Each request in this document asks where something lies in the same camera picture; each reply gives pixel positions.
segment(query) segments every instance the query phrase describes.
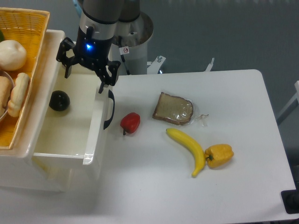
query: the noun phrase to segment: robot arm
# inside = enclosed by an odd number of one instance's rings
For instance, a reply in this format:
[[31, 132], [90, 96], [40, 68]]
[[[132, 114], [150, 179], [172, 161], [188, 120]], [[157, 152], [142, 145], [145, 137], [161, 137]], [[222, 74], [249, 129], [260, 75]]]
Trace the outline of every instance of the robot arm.
[[[57, 60], [65, 67], [65, 78], [71, 66], [80, 64], [95, 71], [102, 85], [115, 85], [119, 61], [109, 61], [108, 53], [113, 41], [117, 22], [135, 20], [139, 14], [138, 0], [84, 0], [76, 44], [66, 37], [60, 44]], [[66, 52], [73, 50], [68, 58]]]

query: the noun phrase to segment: toy food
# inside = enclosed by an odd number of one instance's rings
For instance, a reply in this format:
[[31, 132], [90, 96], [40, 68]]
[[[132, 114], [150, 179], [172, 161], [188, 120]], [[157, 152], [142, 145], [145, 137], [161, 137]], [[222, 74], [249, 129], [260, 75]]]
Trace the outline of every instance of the toy food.
[[15, 87], [11, 91], [10, 100], [8, 102], [8, 114], [12, 117], [18, 117], [20, 115], [29, 80], [30, 78], [26, 73], [19, 73], [15, 80]]
[[195, 178], [206, 164], [206, 158], [202, 147], [192, 137], [176, 128], [167, 128], [166, 133], [173, 140], [185, 146], [193, 154], [195, 160], [195, 169], [192, 172], [192, 177]]
[[126, 133], [134, 133], [140, 124], [140, 116], [137, 113], [129, 113], [121, 120], [121, 127], [123, 128], [123, 135]]
[[56, 90], [52, 92], [49, 106], [54, 111], [64, 111], [69, 107], [70, 102], [70, 97], [65, 92]]
[[0, 117], [4, 114], [12, 84], [8, 78], [0, 76]]
[[182, 97], [171, 96], [161, 92], [153, 118], [175, 125], [185, 125], [193, 115], [193, 105]]
[[14, 71], [23, 67], [27, 59], [25, 48], [15, 40], [0, 42], [0, 68]]
[[228, 144], [213, 145], [205, 150], [205, 158], [210, 168], [216, 168], [227, 163], [233, 156], [232, 147]]

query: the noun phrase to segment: black handle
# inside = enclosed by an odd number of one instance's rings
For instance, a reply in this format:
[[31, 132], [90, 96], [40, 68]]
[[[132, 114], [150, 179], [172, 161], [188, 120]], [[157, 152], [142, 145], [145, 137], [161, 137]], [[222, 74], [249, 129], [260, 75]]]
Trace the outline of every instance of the black handle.
[[105, 122], [104, 122], [104, 130], [109, 127], [109, 125], [112, 122], [113, 116], [114, 116], [115, 100], [114, 100], [113, 92], [111, 90], [108, 91], [108, 98], [113, 100], [113, 110], [112, 110], [112, 114], [111, 114], [110, 119], [105, 120]]

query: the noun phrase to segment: blue light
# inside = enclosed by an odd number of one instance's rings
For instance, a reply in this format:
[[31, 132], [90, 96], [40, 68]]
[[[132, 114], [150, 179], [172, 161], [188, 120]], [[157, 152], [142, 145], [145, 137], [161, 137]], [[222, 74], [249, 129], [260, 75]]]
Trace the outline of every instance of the blue light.
[[91, 51], [93, 49], [93, 46], [90, 44], [86, 44], [86, 50]]

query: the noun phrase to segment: metal bowl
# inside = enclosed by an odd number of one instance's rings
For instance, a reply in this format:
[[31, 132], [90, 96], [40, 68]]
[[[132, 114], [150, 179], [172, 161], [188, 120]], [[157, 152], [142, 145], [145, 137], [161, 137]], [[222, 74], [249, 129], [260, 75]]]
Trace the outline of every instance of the metal bowl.
[[[12, 90], [12, 89], [14, 88], [14, 81], [13, 81], [13, 79], [10, 77], [10, 75], [9, 75], [7, 72], [5, 72], [5, 71], [0, 70], [0, 76], [4, 76], [4, 77], [6, 77], [6, 78], [9, 79], [9, 81], [10, 81], [11, 84], [12, 84], [12, 88], [11, 88], [11, 90]], [[0, 122], [6, 117], [6, 115], [7, 115], [7, 106], [6, 106], [6, 108], [5, 108], [4, 114], [3, 114], [2, 116], [0, 116]]]

